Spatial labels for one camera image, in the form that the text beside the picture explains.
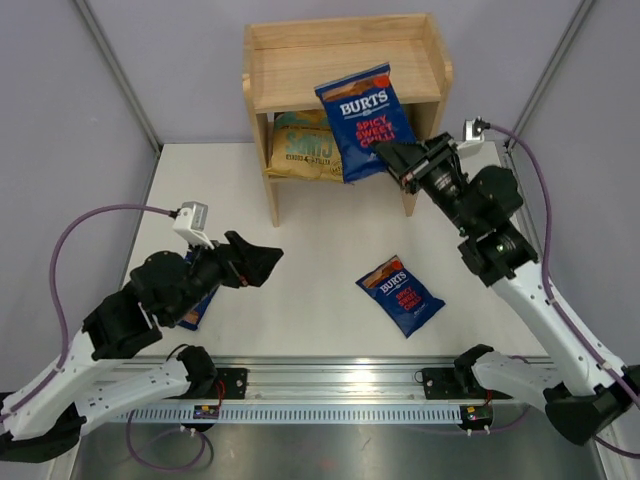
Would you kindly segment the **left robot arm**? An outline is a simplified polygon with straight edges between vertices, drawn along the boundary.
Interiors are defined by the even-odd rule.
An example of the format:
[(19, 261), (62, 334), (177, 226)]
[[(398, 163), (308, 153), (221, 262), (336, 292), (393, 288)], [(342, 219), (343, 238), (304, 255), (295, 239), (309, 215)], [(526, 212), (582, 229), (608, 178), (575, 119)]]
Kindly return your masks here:
[(166, 398), (208, 396), (218, 373), (202, 346), (187, 346), (151, 370), (98, 387), (96, 380), (162, 338), (219, 287), (262, 286), (284, 252), (255, 246), (237, 232), (212, 248), (192, 248), (190, 258), (156, 252), (130, 273), (83, 321), (53, 380), (18, 411), (19, 393), (1, 397), (5, 415), (1, 458), (44, 463), (71, 450), (80, 438), (114, 417)]

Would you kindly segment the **yellow kettle chips bag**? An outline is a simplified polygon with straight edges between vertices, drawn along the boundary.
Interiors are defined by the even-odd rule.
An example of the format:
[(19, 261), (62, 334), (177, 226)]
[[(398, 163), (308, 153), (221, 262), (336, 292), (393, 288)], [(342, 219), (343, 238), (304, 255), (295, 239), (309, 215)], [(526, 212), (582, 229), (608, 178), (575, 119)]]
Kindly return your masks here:
[(324, 110), (274, 116), (272, 153), (266, 172), (280, 177), (343, 182), (342, 158)]

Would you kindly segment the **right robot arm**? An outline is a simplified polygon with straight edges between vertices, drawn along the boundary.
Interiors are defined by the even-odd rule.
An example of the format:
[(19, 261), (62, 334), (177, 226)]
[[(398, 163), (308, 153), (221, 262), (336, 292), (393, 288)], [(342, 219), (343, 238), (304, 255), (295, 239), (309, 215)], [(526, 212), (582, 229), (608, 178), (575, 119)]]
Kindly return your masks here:
[(461, 160), (482, 136), (376, 142), (373, 150), (400, 188), (425, 192), (459, 231), (462, 260), (526, 324), (553, 362), (550, 370), (477, 345), (454, 363), (466, 396), (505, 394), (543, 412), (566, 440), (583, 445), (639, 400), (639, 368), (625, 364), (579, 319), (550, 282), (548, 267), (512, 223), (522, 206), (514, 173), (489, 164), (474, 176)]

